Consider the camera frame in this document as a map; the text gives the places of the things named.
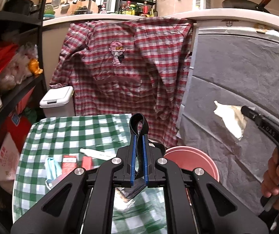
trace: white countertop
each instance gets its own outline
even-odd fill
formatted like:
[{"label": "white countertop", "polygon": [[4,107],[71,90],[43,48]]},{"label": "white countertop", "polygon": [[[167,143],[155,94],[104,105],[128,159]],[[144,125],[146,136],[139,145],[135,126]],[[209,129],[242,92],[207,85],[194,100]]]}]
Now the white countertop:
[{"label": "white countertop", "polygon": [[[260,11],[220,8],[220,9],[187,11],[187,12],[169,15],[167,17],[189,18],[195,21],[233,19],[233,20],[248,21],[248,22],[267,25],[279,31],[279,16],[260,12]],[[43,22],[43,26],[52,26],[60,23],[75,22],[75,21],[82,21],[82,20],[126,21],[126,20],[134,20],[139,18],[142,17],[132,16],[132,15],[122,15],[122,14],[84,14],[84,15],[64,16],[64,17],[46,20]]]}]

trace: red plaid fabric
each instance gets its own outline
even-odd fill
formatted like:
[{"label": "red plaid fabric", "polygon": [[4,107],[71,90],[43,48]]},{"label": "red plaid fabric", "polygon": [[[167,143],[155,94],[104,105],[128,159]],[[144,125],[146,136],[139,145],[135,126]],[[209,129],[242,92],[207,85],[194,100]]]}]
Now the red plaid fabric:
[{"label": "red plaid fabric", "polygon": [[191,36],[186,19],[73,23],[51,88],[73,86],[78,116],[143,113],[149,138],[173,147]]}]

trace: table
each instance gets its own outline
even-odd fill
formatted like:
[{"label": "table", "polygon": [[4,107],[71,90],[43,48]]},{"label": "table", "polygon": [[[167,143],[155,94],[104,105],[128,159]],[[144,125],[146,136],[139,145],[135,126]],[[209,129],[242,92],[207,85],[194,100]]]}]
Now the table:
[{"label": "table", "polygon": [[[32,125],[17,167],[13,191],[13,222],[47,192],[44,162],[74,155],[81,166],[80,148],[116,153],[130,144],[131,114],[46,118]],[[93,159],[94,167],[104,161]],[[167,233],[161,188],[145,188],[127,210],[114,206],[112,233]]]}]

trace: cartoon character patch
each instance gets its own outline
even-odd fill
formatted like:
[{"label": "cartoon character patch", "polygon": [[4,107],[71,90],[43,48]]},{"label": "cartoon character patch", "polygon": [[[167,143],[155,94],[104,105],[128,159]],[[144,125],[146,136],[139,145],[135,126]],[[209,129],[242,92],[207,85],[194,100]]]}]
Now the cartoon character patch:
[{"label": "cartoon character patch", "polygon": [[120,66],[122,59],[124,58],[123,52],[125,51],[125,48],[123,48],[122,43],[118,41],[113,41],[110,44],[109,51],[114,56],[112,63],[116,66]]}]

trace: white bag with red text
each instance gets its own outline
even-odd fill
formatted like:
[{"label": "white bag with red text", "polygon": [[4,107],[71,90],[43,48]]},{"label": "white bag with red text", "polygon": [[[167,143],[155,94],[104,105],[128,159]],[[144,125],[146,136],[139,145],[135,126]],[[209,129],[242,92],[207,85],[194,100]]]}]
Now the white bag with red text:
[{"label": "white bag with red text", "polygon": [[20,154],[10,133],[7,133],[0,149],[0,187],[13,193],[13,185]]}]

